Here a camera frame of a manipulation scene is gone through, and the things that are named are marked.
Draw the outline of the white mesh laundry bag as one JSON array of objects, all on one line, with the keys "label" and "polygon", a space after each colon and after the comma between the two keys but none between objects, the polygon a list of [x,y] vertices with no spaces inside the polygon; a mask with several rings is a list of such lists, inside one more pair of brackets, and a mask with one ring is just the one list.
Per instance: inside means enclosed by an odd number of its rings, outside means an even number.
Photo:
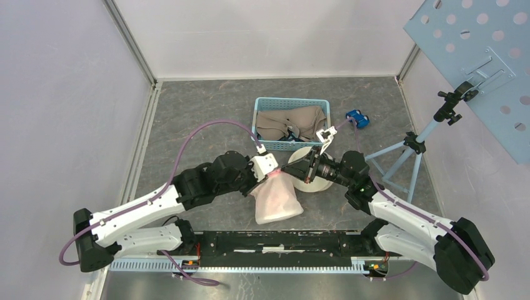
[{"label": "white mesh laundry bag", "polygon": [[290,219],[304,212],[291,176],[280,170],[270,173],[250,195],[256,201],[255,220],[259,225]]}]

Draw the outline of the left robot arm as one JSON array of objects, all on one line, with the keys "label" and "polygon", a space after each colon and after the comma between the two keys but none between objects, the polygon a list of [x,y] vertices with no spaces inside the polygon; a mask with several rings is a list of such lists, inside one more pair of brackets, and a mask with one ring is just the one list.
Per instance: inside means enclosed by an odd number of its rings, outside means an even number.
[{"label": "left robot arm", "polygon": [[73,214],[75,246],[81,272],[110,265],[133,250],[177,250],[190,254],[196,237],[178,225],[150,233],[145,226],[166,216],[207,205],[220,195],[240,192],[247,196],[278,167],[271,153],[254,157],[228,151],[174,176],[168,185],[122,206],[102,212],[86,208]]}]

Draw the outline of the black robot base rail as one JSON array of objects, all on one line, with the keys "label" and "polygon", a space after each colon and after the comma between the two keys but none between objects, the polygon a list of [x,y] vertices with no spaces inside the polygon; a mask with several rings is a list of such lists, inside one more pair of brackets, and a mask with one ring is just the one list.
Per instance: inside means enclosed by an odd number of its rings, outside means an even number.
[{"label": "black robot base rail", "polygon": [[202,267],[346,267],[386,252],[359,231],[203,231],[170,252]]}]

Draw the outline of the beige bra in basket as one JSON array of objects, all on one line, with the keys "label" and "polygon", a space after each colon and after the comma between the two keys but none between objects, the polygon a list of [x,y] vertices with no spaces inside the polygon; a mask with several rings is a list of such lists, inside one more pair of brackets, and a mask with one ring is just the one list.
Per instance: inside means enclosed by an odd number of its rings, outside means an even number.
[{"label": "beige bra in basket", "polygon": [[293,135],[304,142],[316,139],[316,132],[327,124],[320,106],[305,106],[289,110],[259,111],[256,132],[264,140],[281,140]]}]

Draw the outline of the blue toy car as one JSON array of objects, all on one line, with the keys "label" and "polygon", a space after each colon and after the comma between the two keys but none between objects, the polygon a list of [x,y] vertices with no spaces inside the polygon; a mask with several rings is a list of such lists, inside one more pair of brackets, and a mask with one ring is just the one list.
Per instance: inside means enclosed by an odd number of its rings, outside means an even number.
[{"label": "blue toy car", "polygon": [[354,109],[345,114],[346,119],[354,124],[358,129],[365,128],[369,125],[370,120],[368,116],[364,115],[360,110]]}]

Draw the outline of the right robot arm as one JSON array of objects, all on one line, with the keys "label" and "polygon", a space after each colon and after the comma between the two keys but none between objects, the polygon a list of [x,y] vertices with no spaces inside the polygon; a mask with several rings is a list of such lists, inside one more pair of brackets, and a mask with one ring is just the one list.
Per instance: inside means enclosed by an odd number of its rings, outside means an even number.
[{"label": "right robot arm", "polygon": [[281,171],[305,183],[321,178],[346,187],[348,203],[375,218],[361,238],[365,253],[385,251],[413,259],[460,294],[489,280],[495,258],[478,227],[465,217],[452,221],[400,199],[373,179],[362,153],[347,151],[337,160],[312,147]]}]

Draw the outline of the blue tripod stand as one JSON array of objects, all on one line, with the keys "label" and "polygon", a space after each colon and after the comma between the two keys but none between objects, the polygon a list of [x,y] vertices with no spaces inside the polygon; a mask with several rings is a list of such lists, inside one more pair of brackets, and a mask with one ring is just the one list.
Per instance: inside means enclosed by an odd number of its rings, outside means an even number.
[{"label": "blue tripod stand", "polygon": [[[469,102],[470,100],[474,99],[476,96],[482,93],[482,90],[472,85],[468,81],[464,81],[453,92],[439,91],[437,95],[440,98],[443,98],[444,103],[434,113],[432,120],[429,122],[429,124],[419,134],[409,131],[406,133],[405,138],[401,142],[386,147],[378,152],[369,154],[365,157],[365,160],[372,161],[376,169],[382,174],[382,180],[388,185],[406,193],[407,202],[411,203],[413,200],[414,191],[418,180],[421,161],[423,160],[424,153],[426,152],[425,140],[434,131],[434,129],[444,121],[446,121],[449,126],[452,126],[453,124],[457,123],[462,118],[462,116],[455,112],[455,107],[461,102]],[[387,171],[385,171],[376,162],[376,158],[378,158],[379,156],[401,148],[403,148],[404,151]],[[406,160],[412,155],[415,155],[416,157],[414,159],[414,166],[412,169],[412,175],[409,186],[403,187],[392,182],[391,178],[395,175],[398,169],[403,166]]]}]

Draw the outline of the blue perforated panel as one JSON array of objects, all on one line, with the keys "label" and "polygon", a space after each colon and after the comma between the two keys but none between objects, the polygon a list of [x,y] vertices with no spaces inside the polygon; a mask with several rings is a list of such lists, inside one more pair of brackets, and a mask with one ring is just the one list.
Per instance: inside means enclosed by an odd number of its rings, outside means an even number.
[{"label": "blue perforated panel", "polygon": [[518,164],[529,163],[529,2],[425,1],[404,26]]}]

